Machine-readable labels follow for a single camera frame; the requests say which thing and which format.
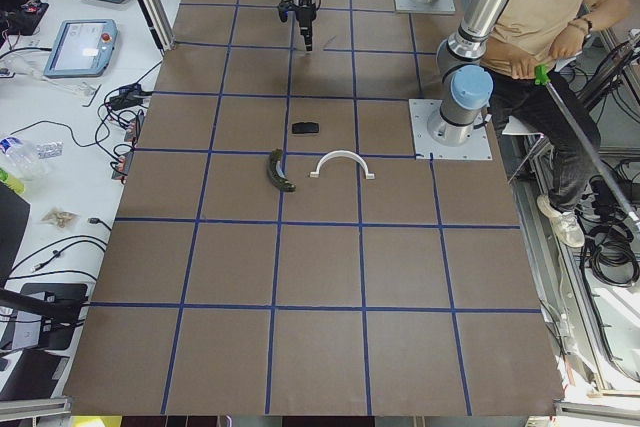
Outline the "black brake pad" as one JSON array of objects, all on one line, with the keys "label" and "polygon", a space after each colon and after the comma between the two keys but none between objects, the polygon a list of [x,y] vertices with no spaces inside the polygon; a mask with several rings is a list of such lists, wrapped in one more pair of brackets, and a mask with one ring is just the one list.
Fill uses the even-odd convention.
[{"label": "black brake pad", "polygon": [[293,135],[315,135],[320,131],[320,125],[317,122],[296,122],[291,126]]}]

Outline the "near blue teach pendant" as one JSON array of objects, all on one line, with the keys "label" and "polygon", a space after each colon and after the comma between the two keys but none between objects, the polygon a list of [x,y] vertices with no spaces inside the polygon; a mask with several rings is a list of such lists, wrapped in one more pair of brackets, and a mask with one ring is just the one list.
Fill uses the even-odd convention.
[{"label": "near blue teach pendant", "polygon": [[64,21],[47,60],[47,78],[99,77],[113,54],[118,29],[112,19]]}]

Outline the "person in beige shirt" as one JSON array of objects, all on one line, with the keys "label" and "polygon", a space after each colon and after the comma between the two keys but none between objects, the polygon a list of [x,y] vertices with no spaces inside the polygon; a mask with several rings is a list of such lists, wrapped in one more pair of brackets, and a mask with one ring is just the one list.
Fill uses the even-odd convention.
[{"label": "person in beige shirt", "polygon": [[566,80],[553,68],[559,59],[581,52],[586,37],[623,20],[629,0],[509,0],[488,39],[482,66],[493,78],[489,111],[496,133],[516,118],[548,138],[554,147],[553,181],[537,199],[563,244],[585,243],[575,208],[593,164],[547,90],[534,82],[535,68],[550,68],[553,86],[593,147],[601,144],[596,123]]}]

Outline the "small bag of parts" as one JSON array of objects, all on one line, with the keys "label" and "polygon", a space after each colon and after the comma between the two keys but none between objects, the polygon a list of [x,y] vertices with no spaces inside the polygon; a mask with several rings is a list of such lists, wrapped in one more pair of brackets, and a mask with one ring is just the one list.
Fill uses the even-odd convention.
[{"label": "small bag of parts", "polygon": [[42,218],[44,224],[55,226],[59,229],[71,228],[78,220],[78,215],[73,212],[60,210],[58,208],[50,209]]}]

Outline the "clear plastic water bottle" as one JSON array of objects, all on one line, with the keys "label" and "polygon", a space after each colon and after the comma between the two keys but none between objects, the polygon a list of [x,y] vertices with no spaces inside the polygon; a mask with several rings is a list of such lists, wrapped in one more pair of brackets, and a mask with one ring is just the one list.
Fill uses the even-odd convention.
[{"label": "clear plastic water bottle", "polygon": [[34,145],[13,135],[1,135],[1,152],[17,168],[24,180],[42,179],[51,172],[49,165],[39,157]]}]

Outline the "black laptop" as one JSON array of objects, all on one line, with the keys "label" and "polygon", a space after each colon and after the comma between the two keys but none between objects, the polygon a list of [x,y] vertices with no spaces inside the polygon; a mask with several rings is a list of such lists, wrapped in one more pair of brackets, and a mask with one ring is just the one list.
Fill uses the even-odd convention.
[{"label": "black laptop", "polygon": [[30,204],[6,185],[1,185],[0,275],[4,287],[19,252],[30,214]]}]

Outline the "white curved plastic bracket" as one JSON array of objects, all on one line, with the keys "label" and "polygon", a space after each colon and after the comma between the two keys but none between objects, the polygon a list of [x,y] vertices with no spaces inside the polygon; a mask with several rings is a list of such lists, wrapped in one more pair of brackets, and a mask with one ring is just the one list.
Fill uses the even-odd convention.
[{"label": "white curved plastic bracket", "polygon": [[322,169],[329,163],[332,162],[334,160],[349,160],[349,161],[353,161],[356,165],[358,165],[360,167],[360,169],[362,170],[363,174],[364,174],[364,178],[366,180],[374,180],[376,178],[376,175],[370,170],[368,163],[366,162],[366,160],[360,156],[359,154],[350,151],[350,150],[344,150],[344,149],[338,149],[338,150],[333,150],[330,151],[326,154],[324,154],[317,162],[315,168],[309,173],[309,177],[310,178],[319,178],[320,174],[322,172]]}]

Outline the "green handled grabber stick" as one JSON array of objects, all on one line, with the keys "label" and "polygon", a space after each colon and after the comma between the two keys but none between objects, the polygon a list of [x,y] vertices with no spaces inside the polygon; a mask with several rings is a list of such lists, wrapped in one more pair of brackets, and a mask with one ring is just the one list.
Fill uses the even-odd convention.
[{"label": "green handled grabber stick", "polygon": [[571,112],[570,112],[569,108],[567,107],[567,105],[565,104],[563,98],[560,96],[560,94],[558,93],[558,91],[554,87],[554,85],[553,85],[553,83],[552,83],[552,81],[551,81],[551,79],[549,77],[547,67],[544,64],[537,65],[534,68],[534,73],[535,73],[535,77],[534,77],[535,84],[536,85],[542,85],[542,86],[544,86],[546,88],[546,90],[548,91],[549,95],[553,99],[554,103],[558,107],[559,111],[562,113],[563,117],[566,119],[567,123],[572,128],[572,130],[574,131],[574,134],[576,135],[576,137],[580,141],[583,149],[585,150],[585,152],[589,156],[589,158],[590,158],[591,162],[593,163],[595,169],[600,174],[600,176],[603,178],[603,180],[604,180],[605,184],[608,186],[608,188],[611,190],[614,198],[616,199],[618,204],[621,206],[621,208],[625,211],[627,216],[631,219],[631,221],[635,225],[636,229],[639,229],[639,214],[633,208],[633,206],[630,204],[630,202],[626,199],[624,193],[622,192],[621,188],[618,186],[618,184],[617,184],[616,180],[614,179],[613,175],[607,169],[606,165],[601,161],[601,159],[599,157],[599,154],[596,152],[596,150],[594,149],[594,147],[591,144],[590,140],[588,139],[588,137],[586,136],[584,131],[581,129],[581,127],[579,126],[579,124],[577,123],[577,121],[575,120],[573,115],[571,114]]}]

